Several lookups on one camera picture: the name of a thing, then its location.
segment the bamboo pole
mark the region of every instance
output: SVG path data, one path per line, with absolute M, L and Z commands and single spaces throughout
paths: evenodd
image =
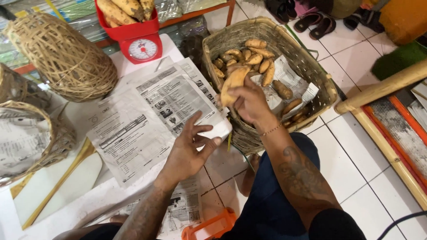
M 427 59 L 403 69 L 344 102 L 338 103 L 335 106 L 335 112 L 344 114 L 348 111 L 355 110 L 360 106 L 393 93 L 425 77 L 427 77 Z
M 409 191 L 412 193 L 421 208 L 423 210 L 427 210 L 427 195 L 424 193 L 418 182 L 414 179 L 412 174 L 400 160 L 400 157 L 396 154 L 394 149 L 390 146 L 380 131 L 378 131 L 377 127 L 372 123 L 371 119 L 360 108 L 352 110 L 351 113 L 367 131 L 369 136 L 371 136 L 372 140 L 374 140 L 374 142 L 378 145 L 378 148 L 390 162 L 391 166 L 395 169 L 403 183 L 408 187 Z

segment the woven bamboo basket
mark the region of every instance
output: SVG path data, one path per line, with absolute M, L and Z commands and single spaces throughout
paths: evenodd
M 245 41 L 248 38 L 267 41 L 267 50 L 276 55 L 275 59 L 284 55 L 291 68 L 301 78 L 319 88 L 317 96 L 308 104 L 311 112 L 307 115 L 307 119 L 289 127 L 289 132 L 300 131 L 312 125 L 316 118 L 336 101 L 337 93 L 330 75 L 325 73 L 316 60 L 282 26 L 266 17 L 235 23 L 203 40 L 203 64 L 216 87 L 220 81 L 214 72 L 212 61 L 228 49 L 245 48 Z M 233 125 L 232 143 L 247 155 L 263 150 L 257 130 L 243 122 L 233 108 L 230 108 L 230 115 Z
M 6 174 L 0 176 L 0 187 L 8 185 L 29 173 L 43 167 L 48 167 L 66 158 L 69 151 L 76 143 L 74 130 L 65 125 L 59 119 L 51 118 L 44 110 L 41 110 L 25 102 L 7 101 L 0 103 L 0 108 L 22 110 L 32 119 L 45 119 L 49 126 L 50 142 L 41 154 L 41 157 L 29 169 L 19 174 Z
M 67 100 L 100 98 L 118 81 L 117 69 L 102 49 L 50 14 L 35 12 L 10 21 L 4 34 Z
M 13 100 L 26 102 L 37 108 L 46 109 L 51 95 L 32 82 L 0 63 L 0 103 Z

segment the floor tile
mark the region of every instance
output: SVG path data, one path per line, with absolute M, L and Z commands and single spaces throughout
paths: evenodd
M 245 172 L 237 175 L 236 177 L 228 180 L 216 188 L 219 197 L 224 203 L 224 207 L 232 208 L 235 211 L 237 217 L 239 217 L 240 213 L 242 213 L 243 206 L 248 200 L 247 197 L 243 196 L 239 192 L 239 187 L 242 185 L 244 176 Z
M 385 32 L 368 39 L 368 41 L 372 43 L 372 45 L 381 55 L 391 53 L 397 48 L 397 46 L 389 39 Z
M 218 193 L 216 193 L 215 189 L 207 192 L 202 196 L 202 209 L 203 209 L 203 218 L 205 221 L 218 216 L 224 206 L 219 199 Z
M 236 3 L 242 8 L 248 18 L 256 18 L 259 16 L 264 16 L 271 18 L 276 24 L 280 24 L 277 20 L 271 15 L 271 13 L 265 8 L 264 1 L 259 0 L 236 0 Z
M 372 180 L 370 185 L 394 220 L 422 210 L 391 167 Z M 425 216 L 411 218 L 398 226 L 408 240 L 423 240 L 427 237 Z
M 220 8 L 212 12 L 204 14 L 206 22 L 208 24 L 208 31 L 212 34 L 217 32 L 225 27 L 227 24 L 228 8 Z M 238 23 L 240 21 L 246 20 L 248 17 L 239 7 L 239 5 L 234 6 L 233 18 L 231 19 L 231 24 Z
M 235 148 L 227 152 L 227 145 L 222 144 L 205 163 L 213 185 L 216 187 L 248 167 L 244 156 Z
M 344 201 L 361 188 L 366 181 L 326 126 L 313 131 L 308 137 L 317 147 L 320 172 L 329 183 L 338 202 Z
M 354 84 L 350 77 L 348 77 L 332 56 L 321 60 L 319 64 L 332 76 L 333 81 L 347 97 L 352 97 L 360 92 L 359 88 Z M 337 101 L 322 115 L 320 115 L 325 123 L 339 116 L 339 114 L 334 110 L 334 106 L 339 102 L 341 102 L 341 99 L 338 96 Z
M 318 40 L 313 40 L 310 38 L 310 36 L 308 35 L 308 33 L 310 32 L 309 30 L 306 30 L 305 32 L 302 32 L 302 33 L 296 32 L 294 30 L 293 27 L 297 21 L 298 19 L 295 19 L 289 22 L 288 25 L 291 28 L 291 30 L 297 35 L 299 40 L 305 45 L 305 47 L 309 50 L 317 50 L 319 53 L 319 56 L 317 57 L 317 53 L 310 53 L 310 54 L 313 55 L 314 58 L 317 57 L 317 61 L 320 61 L 330 56 L 329 52 Z
M 381 202 L 372 189 L 365 185 L 350 198 L 345 200 L 341 207 L 350 214 L 366 239 L 377 239 L 392 222 Z M 405 238 L 397 227 L 394 227 L 384 237 L 384 240 L 404 240 Z
M 348 47 L 351 47 L 366 38 L 359 31 L 351 31 L 344 26 L 342 20 L 336 21 L 336 28 L 333 32 L 323 36 L 319 41 L 330 54 L 335 54 Z
M 207 191 L 214 188 L 211 180 L 209 179 L 209 176 L 208 176 L 208 173 L 206 172 L 205 167 L 202 167 L 202 169 L 199 171 L 198 177 L 200 181 L 200 188 L 199 188 L 200 194 L 205 194 Z
M 368 27 L 366 27 L 366 26 L 363 26 L 362 24 L 359 24 L 358 26 L 357 26 L 357 30 L 359 30 L 359 32 L 360 33 L 362 33 L 362 35 L 365 37 L 365 38 L 370 38 L 370 37 L 373 37 L 373 36 L 375 36 L 375 35 L 377 35 L 378 33 L 376 33 L 374 30 L 372 30 L 372 29 L 370 29 L 370 28 L 368 28 Z
M 368 41 L 358 43 L 333 57 L 360 90 L 379 82 L 371 73 L 371 67 L 380 54 Z
M 313 125 L 309 126 L 308 128 L 304 128 L 303 130 L 299 131 L 304 133 L 305 135 L 308 135 L 312 131 L 318 129 L 319 127 L 323 126 L 325 123 L 322 121 L 320 117 L 316 119 L 316 121 L 313 122 Z
M 367 181 L 390 166 L 350 112 L 330 121 L 328 127 Z

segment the right hand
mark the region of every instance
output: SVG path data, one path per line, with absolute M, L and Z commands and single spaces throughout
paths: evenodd
M 263 90 L 255 85 L 248 75 L 245 77 L 244 86 L 230 88 L 228 94 L 237 97 L 234 108 L 245 121 L 254 124 L 258 130 L 266 123 L 277 121 L 267 104 Z

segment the bracelet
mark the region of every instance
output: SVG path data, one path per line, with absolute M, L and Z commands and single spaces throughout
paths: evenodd
M 261 136 L 261 137 L 262 137 L 262 136 L 265 136 L 265 135 L 267 135 L 267 134 L 271 133 L 272 131 L 274 131 L 274 130 L 276 130 L 276 129 L 280 128 L 281 126 L 282 126 L 282 123 L 280 123 L 280 124 L 279 124 L 279 126 L 277 126 L 277 127 L 273 128 L 273 129 L 271 129 L 270 131 L 265 132 L 265 133 L 263 133 L 263 134 L 260 134 L 260 136 Z

